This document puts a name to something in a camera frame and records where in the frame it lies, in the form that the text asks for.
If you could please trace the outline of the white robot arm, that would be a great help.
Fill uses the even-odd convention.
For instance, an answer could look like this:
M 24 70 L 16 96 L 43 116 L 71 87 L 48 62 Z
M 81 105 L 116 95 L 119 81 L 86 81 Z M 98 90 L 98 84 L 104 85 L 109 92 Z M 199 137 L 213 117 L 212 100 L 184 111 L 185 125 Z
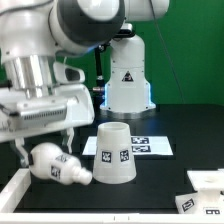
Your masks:
M 58 62 L 110 47 L 111 75 L 101 111 L 134 119 L 155 109 L 135 21 L 157 20 L 170 0 L 0 0 L 0 143 L 11 141 L 23 166 L 27 137 L 74 130 L 94 120 L 85 74 Z

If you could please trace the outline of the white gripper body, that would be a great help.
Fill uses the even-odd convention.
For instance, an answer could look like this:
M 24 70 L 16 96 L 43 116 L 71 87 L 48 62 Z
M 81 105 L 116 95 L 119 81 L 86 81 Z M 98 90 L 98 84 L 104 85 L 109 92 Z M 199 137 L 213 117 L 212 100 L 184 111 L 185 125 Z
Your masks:
M 21 91 L 0 89 L 0 143 L 93 122 L 84 71 L 59 62 L 53 69 L 58 86 L 51 96 L 27 99 Z

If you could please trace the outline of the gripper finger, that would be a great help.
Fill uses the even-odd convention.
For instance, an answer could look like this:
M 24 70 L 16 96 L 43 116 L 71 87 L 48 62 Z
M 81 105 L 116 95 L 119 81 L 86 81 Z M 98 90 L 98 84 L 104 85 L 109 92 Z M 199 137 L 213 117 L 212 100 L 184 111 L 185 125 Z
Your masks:
M 23 138 L 16 138 L 10 142 L 12 150 L 20 159 L 20 164 L 22 167 L 29 166 L 28 152 L 25 150 L 25 140 Z
M 72 153 L 72 142 L 74 139 L 74 129 L 73 128 L 64 129 L 61 131 L 61 135 L 63 137 L 62 145 L 66 146 L 68 148 L 69 153 Z

